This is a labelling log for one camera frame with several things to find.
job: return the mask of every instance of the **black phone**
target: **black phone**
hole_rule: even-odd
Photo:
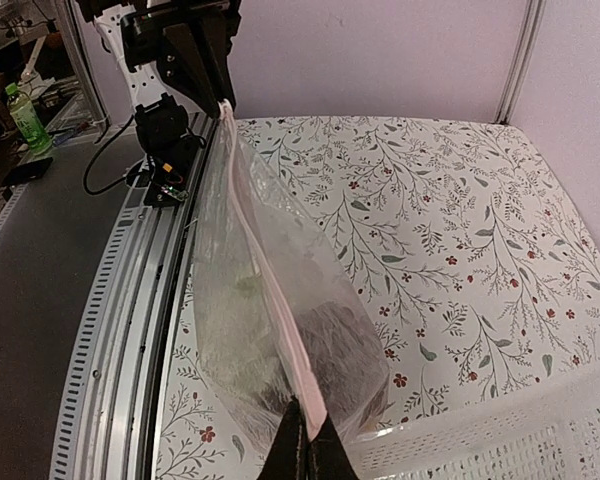
[[[22,183],[30,182],[31,180],[42,178],[49,169],[51,162],[53,162],[53,158],[47,157],[42,160],[36,160],[35,162],[18,165],[4,177],[2,186],[10,187],[12,185],[20,185]]]

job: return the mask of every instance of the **ziplock bag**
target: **ziplock bag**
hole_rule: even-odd
[[[320,227],[223,110],[194,246],[200,368],[258,451],[293,395],[310,441],[328,410],[346,443],[386,408],[382,346]]]

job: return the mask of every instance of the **floral tablecloth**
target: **floral tablecloth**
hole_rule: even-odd
[[[379,426],[600,361],[600,256],[514,127],[376,117],[242,121],[331,239],[391,367]],[[263,458],[200,376],[182,311],[157,478],[254,479]]]

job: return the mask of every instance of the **green bottle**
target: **green bottle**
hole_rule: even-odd
[[[44,153],[52,145],[51,137],[42,126],[29,95],[20,92],[15,83],[5,89],[9,95],[9,111],[34,155]]]

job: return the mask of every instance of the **white basket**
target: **white basket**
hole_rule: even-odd
[[[600,364],[363,435],[347,453],[363,480],[600,480]]]

